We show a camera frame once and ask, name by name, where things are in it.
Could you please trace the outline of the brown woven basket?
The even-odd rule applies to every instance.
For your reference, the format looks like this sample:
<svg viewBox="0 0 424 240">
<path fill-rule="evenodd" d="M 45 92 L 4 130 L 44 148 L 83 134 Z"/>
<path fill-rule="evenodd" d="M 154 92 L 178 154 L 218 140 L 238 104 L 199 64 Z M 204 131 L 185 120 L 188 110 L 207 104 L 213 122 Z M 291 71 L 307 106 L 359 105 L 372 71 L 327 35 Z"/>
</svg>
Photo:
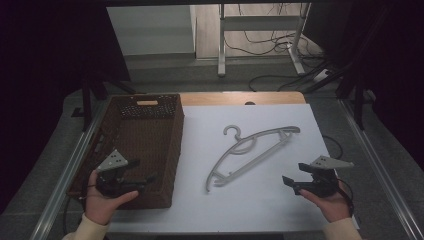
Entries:
<svg viewBox="0 0 424 240">
<path fill-rule="evenodd" d="M 67 194 L 80 197 L 91 171 L 116 150 L 128 161 L 138 162 L 124 172 L 123 180 L 130 184 L 147 183 L 138 198 L 121 208 L 169 208 L 181 153 L 183 123 L 178 94 L 111 97 Z"/>
</svg>

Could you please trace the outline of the black stand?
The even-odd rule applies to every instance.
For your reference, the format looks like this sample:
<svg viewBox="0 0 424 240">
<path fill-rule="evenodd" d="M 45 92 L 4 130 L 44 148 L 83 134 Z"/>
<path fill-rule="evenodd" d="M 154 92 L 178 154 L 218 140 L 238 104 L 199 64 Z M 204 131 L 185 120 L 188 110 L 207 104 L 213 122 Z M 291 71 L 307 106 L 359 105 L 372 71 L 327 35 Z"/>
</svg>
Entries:
<svg viewBox="0 0 424 240">
<path fill-rule="evenodd" d="M 93 119 L 91 95 L 94 95 L 97 100 L 106 100 L 109 96 L 104 85 L 105 82 L 112 84 L 128 94 L 137 94 L 137 91 L 133 88 L 102 72 L 94 72 L 93 74 L 83 76 L 81 80 L 83 106 L 81 108 L 75 108 L 72 113 L 72 117 L 82 117 L 84 119 L 82 131 L 88 129 Z"/>
<path fill-rule="evenodd" d="M 339 78 L 341 78 L 342 81 L 335 90 L 336 97 L 338 99 L 347 99 L 351 92 L 354 92 L 353 119 L 359 129 L 364 130 L 363 105 L 365 103 L 365 84 L 362 76 L 359 74 L 359 65 L 354 61 L 342 67 L 341 69 L 336 70 L 334 73 L 325 77 L 320 82 L 302 89 L 301 93 L 309 94 L 315 92 L 316 90 L 323 88 L 324 86 L 336 81 Z"/>
</svg>

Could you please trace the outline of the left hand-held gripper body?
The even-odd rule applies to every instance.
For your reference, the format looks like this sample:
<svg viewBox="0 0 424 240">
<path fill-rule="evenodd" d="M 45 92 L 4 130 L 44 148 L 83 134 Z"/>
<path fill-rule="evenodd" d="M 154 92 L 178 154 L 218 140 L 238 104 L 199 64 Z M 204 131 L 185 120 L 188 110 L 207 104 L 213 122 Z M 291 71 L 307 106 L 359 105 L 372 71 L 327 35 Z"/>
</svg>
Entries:
<svg viewBox="0 0 424 240">
<path fill-rule="evenodd" d="M 129 161 L 117 150 L 113 150 L 96 168 L 96 189 L 105 197 L 117 198 L 134 190 L 124 181 L 123 175 Z"/>
</svg>

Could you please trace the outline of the white power strip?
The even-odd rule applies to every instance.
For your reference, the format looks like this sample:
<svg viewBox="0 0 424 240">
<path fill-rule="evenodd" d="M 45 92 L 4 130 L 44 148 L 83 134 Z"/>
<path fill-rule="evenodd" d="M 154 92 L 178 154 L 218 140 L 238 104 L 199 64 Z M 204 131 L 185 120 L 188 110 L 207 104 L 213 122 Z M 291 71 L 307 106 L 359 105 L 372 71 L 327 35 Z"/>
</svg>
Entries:
<svg viewBox="0 0 424 240">
<path fill-rule="evenodd" d="M 328 69 L 323 69 L 321 72 L 319 72 L 314 78 L 313 81 L 318 83 L 328 77 L 331 74 L 331 71 Z"/>
</svg>

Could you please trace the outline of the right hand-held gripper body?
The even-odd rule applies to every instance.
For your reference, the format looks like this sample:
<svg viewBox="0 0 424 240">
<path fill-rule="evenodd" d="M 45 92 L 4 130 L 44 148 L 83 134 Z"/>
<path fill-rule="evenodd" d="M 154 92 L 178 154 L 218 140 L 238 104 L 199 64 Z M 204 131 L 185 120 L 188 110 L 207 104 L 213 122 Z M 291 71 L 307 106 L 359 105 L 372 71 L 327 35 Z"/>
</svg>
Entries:
<svg viewBox="0 0 424 240">
<path fill-rule="evenodd" d="M 319 156 L 312 163 L 315 171 L 310 173 L 312 176 L 312 184 L 314 190 L 312 191 L 318 197 L 325 198 L 334 195 L 338 189 L 338 177 L 335 172 L 336 169 L 352 168 L 352 162 L 346 162 L 327 156 Z"/>
</svg>

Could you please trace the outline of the grey plastic clothes hanger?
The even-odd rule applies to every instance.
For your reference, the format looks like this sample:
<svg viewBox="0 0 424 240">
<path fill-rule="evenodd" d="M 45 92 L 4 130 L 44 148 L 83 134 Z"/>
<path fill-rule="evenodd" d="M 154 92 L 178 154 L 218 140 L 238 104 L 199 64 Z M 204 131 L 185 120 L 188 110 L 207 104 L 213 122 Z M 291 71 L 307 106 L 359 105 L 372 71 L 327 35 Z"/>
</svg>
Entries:
<svg viewBox="0 0 424 240">
<path fill-rule="evenodd" d="M 230 129 L 235 130 L 234 139 L 235 144 L 228 148 L 215 163 L 211 171 L 209 172 L 205 181 L 205 190 L 209 192 L 211 186 L 225 186 L 230 182 L 234 181 L 239 176 L 243 175 L 255 165 L 266 159 L 269 155 L 274 154 L 281 149 L 290 139 L 293 134 L 299 134 L 300 128 L 297 126 L 286 126 L 274 129 L 268 129 L 259 131 L 251 134 L 247 137 L 241 136 L 241 129 L 236 125 L 228 125 L 223 129 L 223 134 L 226 135 Z M 258 140 L 261 137 L 268 135 L 277 135 L 278 142 L 268 149 L 265 149 L 262 153 L 254 157 L 253 159 L 246 162 L 243 166 L 239 167 L 235 171 L 230 171 L 224 174 L 219 171 L 220 166 L 229 156 L 241 156 L 250 153 L 257 145 Z"/>
</svg>

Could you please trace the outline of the person's right hand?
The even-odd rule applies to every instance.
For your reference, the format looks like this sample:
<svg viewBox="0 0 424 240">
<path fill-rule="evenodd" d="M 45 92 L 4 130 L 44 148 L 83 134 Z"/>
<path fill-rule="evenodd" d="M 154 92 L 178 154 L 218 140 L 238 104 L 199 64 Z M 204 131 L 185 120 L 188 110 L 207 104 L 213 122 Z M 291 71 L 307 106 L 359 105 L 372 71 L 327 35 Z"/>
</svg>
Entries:
<svg viewBox="0 0 424 240">
<path fill-rule="evenodd" d="M 304 189 L 301 189 L 299 193 L 305 199 L 315 204 L 329 223 L 351 217 L 349 205 L 340 193 L 335 193 L 326 198 L 320 198 Z"/>
</svg>

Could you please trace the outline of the person's left hand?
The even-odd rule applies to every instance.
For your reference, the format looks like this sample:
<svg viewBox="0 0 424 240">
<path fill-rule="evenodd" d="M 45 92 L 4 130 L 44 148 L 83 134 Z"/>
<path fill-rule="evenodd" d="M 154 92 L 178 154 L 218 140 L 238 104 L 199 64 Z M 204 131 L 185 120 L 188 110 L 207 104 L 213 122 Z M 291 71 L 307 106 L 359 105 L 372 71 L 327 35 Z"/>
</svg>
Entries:
<svg viewBox="0 0 424 240">
<path fill-rule="evenodd" d="M 96 180 L 97 171 L 93 170 L 88 180 L 85 216 L 96 224 L 107 225 L 115 210 L 124 203 L 134 200 L 139 192 L 132 191 L 117 198 L 107 198 L 97 190 Z"/>
</svg>

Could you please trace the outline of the white paper sheet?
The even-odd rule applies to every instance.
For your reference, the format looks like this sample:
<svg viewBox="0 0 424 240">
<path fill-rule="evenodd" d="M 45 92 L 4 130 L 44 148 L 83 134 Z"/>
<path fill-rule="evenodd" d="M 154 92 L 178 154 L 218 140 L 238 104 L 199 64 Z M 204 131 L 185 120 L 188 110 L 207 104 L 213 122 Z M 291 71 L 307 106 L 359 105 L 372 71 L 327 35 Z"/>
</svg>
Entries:
<svg viewBox="0 0 424 240">
<path fill-rule="evenodd" d="M 237 234 L 317 231 L 326 223 L 320 210 L 295 195 L 282 177 L 308 182 L 299 163 L 311 163 L 328 153 L 307 104 L 253 106 L 186 106 L 182 150 L 173 201 L 167 209 L 119 211 L 110 229 L 140 234 Z M 225 186 L 205 190 L 206 178 L 235 144 L 236 125 L 241 136 L 285 126 L 301 132 L 277 152 Z M 220 170 L 227 174 L 278 142 L 277 135 L 261 137 L 248 154 L 229 156 Z"/>
</svg>

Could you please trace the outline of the grey metal rail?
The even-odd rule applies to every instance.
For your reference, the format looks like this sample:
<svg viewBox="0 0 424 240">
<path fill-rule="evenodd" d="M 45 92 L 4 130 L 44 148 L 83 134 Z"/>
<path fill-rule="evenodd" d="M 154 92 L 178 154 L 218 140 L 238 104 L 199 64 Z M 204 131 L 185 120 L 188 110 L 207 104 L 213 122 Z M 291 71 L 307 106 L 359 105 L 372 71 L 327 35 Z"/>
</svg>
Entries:
<svg viewBox="0 0 424 240">
<path fill-rule="evenodd" d="M 404 231 L 406 232 L 409 240 L 424 240 L 424 231 L 418 226 L 415 216 L 406 203 L 405 199 L 401 196 L 398 188 L 392 181 L 389 173 L 381 162 L 380 156 L 376 152 L 366 132 L 362 130 L 354 119 L 353 108 L 349 105 L 348 100 L 338 101 L 344 115 L 359 142 L 366 159 L 371 165 L 374 174 L 376 175 L 383 191 L 385 192 L 388 201 L 390 202 L 394 212 L 399 219 Z"/>
<path fill-rule="evenodd" d="M 105 106 L 105 102 L 94 104 L 92 122 L 88 125 L 85 131 L 79 134 L 78 141 L 72 148 L 72 152 L 67 159 L 66 165 L 56 181 L 53 192 L 47 201 L 29 240 L 46 240 L 48 238 L 62 204 L 66 199 L 67 188 L 72 183 L 72 179 L 82 161 L 86 149 L 88 148 L 90 139 L 94 136 Z"/>
</svg>

